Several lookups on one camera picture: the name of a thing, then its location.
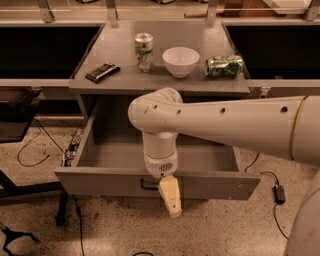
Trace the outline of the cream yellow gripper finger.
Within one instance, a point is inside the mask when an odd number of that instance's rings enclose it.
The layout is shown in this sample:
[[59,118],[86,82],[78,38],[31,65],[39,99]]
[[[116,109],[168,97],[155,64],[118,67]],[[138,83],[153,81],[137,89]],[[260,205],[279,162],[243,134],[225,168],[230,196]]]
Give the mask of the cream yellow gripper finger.
[[182,208],[178,180],[173,175],[164,177],[160,180],[158,189],[170,217],[179,217],[182,213]]

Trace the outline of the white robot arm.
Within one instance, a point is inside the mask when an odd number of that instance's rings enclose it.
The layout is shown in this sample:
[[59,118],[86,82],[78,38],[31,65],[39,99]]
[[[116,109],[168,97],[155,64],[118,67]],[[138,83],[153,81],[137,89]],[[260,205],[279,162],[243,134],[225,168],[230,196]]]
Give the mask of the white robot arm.
[[134,99],[131,124],[142,132],[148,172],[170,215],[181,214],[176,139],[180,134],[320,167],[320,97],[185,103],[163,88]]

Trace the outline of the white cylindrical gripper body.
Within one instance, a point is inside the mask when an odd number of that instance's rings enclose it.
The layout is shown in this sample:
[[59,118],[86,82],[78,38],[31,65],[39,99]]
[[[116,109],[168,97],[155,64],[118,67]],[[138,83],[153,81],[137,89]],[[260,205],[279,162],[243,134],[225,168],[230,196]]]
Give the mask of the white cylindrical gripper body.
[[156,179],[172,175],[178,169],[177,133],[142,133],[147,171]]

